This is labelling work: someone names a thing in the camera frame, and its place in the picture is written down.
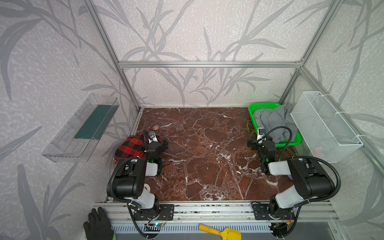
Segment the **red black plaid shirt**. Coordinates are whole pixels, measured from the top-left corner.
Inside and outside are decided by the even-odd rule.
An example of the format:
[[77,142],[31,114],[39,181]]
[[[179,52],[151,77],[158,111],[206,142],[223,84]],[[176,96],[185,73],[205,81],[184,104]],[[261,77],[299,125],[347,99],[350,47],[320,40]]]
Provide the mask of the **red black plaid shirt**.
[[146,147],[150,144],[149,133],[143,130],[141,133],[129,136],[116,150],[114,155],[115,164],[121,159],[131,157],[146,158]]

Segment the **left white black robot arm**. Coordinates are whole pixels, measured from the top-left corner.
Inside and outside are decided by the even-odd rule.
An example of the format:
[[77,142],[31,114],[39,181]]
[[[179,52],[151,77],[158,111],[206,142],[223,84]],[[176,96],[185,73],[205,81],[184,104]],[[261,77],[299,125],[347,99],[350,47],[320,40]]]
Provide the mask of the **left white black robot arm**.
[[107,195],[127,203],[129,209],[138,213],[159,214],[159,200],[145,187],[145,179],[161,174],[162,153],[167,149],[168,142],[155,132],[128,137],[115,152],[117,165],[107,185]]

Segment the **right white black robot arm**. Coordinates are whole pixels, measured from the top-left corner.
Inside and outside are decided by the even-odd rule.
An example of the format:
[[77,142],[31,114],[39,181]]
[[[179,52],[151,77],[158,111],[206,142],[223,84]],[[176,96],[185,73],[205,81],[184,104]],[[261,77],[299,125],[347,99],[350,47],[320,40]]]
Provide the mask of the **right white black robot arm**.
[[294,208],[334,197],[341,188],[338,171],[328,162],[312,156],[276,160],[277,148],[270,140],[248,140],[260,157],[260,168],[271,176],[289,176],[293,186],[271,197],[267,204],[252,203],[256,220],[295,220]]

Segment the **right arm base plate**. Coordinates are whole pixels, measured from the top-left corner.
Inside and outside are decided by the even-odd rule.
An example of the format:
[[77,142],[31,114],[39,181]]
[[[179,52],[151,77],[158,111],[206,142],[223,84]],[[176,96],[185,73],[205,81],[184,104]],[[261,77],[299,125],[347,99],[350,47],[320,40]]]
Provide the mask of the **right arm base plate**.
[[281,209],[274,204],[252,202],[251,207],[256,220],[292,221],[296,219],[293,209]]

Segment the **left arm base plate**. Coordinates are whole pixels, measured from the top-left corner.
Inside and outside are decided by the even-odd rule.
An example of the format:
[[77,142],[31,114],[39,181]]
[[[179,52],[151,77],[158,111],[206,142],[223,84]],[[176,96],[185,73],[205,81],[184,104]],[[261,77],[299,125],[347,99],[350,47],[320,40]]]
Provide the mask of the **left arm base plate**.
[[137,221],[172,221],[175,213],[175,205],[160,204],[152,209],[134,211],[134,219]]

